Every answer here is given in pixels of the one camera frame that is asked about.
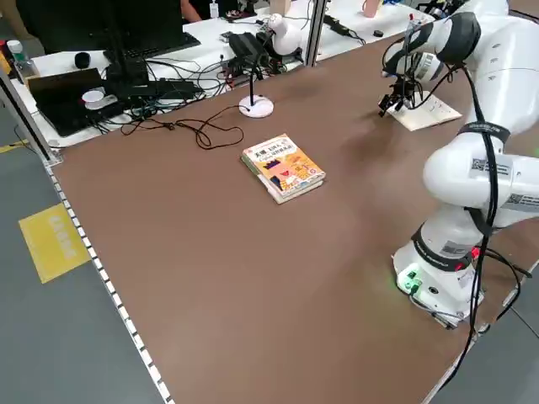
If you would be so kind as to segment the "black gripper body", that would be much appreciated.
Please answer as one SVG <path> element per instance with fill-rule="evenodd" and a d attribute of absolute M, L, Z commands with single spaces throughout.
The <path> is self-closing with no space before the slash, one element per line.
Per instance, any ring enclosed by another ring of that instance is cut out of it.
<path fill-rule="evenodd" d="M 414 97 L 414 80 L 406 76 L 397 76 L 390 97 L 392 99 L 412 99 Z"/>

